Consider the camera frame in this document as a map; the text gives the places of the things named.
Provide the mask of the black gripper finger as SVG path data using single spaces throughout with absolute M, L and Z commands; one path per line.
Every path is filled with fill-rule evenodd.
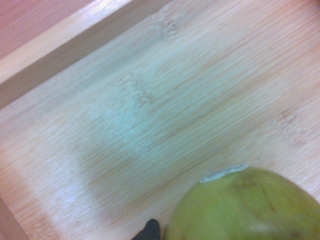
M 138 232 L 131 240 L 160 240 L 161 239 L 161 227 L 160 223 L 151 218 L 148 220 L 144 228 Z

